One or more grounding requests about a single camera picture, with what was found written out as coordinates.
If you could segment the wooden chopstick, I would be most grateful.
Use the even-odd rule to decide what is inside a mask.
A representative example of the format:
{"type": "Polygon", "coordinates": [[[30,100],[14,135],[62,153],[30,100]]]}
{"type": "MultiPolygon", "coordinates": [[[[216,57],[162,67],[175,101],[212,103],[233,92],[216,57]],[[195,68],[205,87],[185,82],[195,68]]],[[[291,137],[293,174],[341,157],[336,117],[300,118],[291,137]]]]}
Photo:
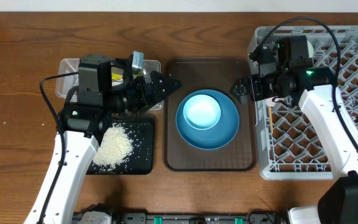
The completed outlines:
{"type": "Polygon", "coordinates": [[[268,106],[268,115],[270,120],[270,132],[273,134],[273,117],[272,117],[272,107],[268,106]]]}

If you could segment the pile of white rice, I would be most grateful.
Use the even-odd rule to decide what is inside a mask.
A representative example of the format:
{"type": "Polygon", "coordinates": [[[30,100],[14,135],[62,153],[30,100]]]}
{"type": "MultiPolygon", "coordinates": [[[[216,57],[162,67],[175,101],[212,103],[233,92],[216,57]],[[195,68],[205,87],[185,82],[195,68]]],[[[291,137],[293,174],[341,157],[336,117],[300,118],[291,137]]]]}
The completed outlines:
{"type": "Polygon", "coordinates": [[[130,165],[131,157],[139,159],[135,153],[140,151],[143,139],[140,131],[133,131],[133,124],[126,128],[125,123],[113,124],[103,136],[98,151],[93,158],[92,168],[97,174],[129,174],[135,171],[130,165]]]}

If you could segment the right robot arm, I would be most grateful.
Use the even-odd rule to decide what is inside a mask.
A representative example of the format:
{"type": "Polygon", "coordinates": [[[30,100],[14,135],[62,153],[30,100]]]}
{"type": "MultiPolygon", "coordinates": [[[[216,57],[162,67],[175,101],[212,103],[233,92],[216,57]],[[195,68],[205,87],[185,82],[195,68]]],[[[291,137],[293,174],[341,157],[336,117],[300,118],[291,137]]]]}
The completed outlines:
{"type": "Polygon", "coordinates": [[[240,102],[291,97],[312,124],[333,176],[318,203],[289,209],[287,222],[358,223],[358,129],[343,104],[337,73],[313,66],[304,35],[279,40],[276,53],[260,43],[249,58],[259,71],[236,81],[231,93],[240,102]]]}

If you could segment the yellow green snack wrapper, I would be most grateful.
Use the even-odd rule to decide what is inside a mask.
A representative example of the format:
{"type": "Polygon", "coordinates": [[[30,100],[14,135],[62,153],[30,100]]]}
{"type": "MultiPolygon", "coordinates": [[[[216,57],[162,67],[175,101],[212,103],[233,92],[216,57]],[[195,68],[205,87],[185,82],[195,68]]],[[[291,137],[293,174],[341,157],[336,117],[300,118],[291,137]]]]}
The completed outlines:
{"type": "Polygon", "coordinates": [[[112,77],[112,80],[114,80],[115,82],[120,82],[122,80],[122,75],[121,74],[112,73],[111,77],[112,77]]]}

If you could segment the pink cup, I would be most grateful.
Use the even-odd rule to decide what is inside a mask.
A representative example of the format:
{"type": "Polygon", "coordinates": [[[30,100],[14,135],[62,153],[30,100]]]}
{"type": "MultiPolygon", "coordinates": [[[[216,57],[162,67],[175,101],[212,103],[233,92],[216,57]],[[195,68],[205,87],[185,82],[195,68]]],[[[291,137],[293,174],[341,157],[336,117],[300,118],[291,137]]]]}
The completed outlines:
{"type": "Polygon", "coordinates": [[[274,107],[280,100],[281,98],[277,98],[277,97],[267,98],[265,100],[265,104],[269,107],[274,107]]]}

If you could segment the dark blue plate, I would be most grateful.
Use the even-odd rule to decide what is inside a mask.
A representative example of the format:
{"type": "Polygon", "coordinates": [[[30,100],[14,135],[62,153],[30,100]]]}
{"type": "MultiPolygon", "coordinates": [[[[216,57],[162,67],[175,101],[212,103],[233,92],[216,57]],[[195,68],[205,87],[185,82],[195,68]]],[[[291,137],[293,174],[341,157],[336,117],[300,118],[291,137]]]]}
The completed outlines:
{"type": "Polygon", "coordinates": [[[234,139],[239,129],[239,112],[234,102],[224,93],[216,90],[198,90],[186,96],[179,104],[175,116],[180,136],[190,145],[204,150],[219,149],[234,139]],[[183,107],[190,97],[204,94],[215,98],[221,107],[219,122],[210,129],[192,128],[183,117],[183,107]]]}

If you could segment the mint green bowl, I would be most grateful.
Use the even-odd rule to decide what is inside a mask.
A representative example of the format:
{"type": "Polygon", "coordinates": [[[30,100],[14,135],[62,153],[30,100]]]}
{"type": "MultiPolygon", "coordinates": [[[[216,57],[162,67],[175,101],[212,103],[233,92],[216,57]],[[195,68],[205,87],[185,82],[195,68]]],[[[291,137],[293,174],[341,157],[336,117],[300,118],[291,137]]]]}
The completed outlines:
{"type": "Polygon", "coordinates": [[[307,41],[307,47],[308,47],[308,56],[309,58],[312,58],[314,55],[314,48],[310,41],[307,41]]]}

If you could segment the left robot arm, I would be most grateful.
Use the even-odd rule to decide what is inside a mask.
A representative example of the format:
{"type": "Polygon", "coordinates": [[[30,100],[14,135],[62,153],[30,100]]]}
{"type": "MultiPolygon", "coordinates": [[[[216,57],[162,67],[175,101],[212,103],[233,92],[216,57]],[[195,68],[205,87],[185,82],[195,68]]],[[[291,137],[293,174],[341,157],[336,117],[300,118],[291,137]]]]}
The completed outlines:
{"type": "Polygon", "coordinates": [[[91,161],[114,114],[144,113],[166,100],[181,81],[155,70],[146,82],[141,71],[144,55],[112,59],[88,54],[79,59],[79,84],[68,91],[63,109],[55,112],[57,124],[53,156],[26,223],[70,223],[91,161]]]}

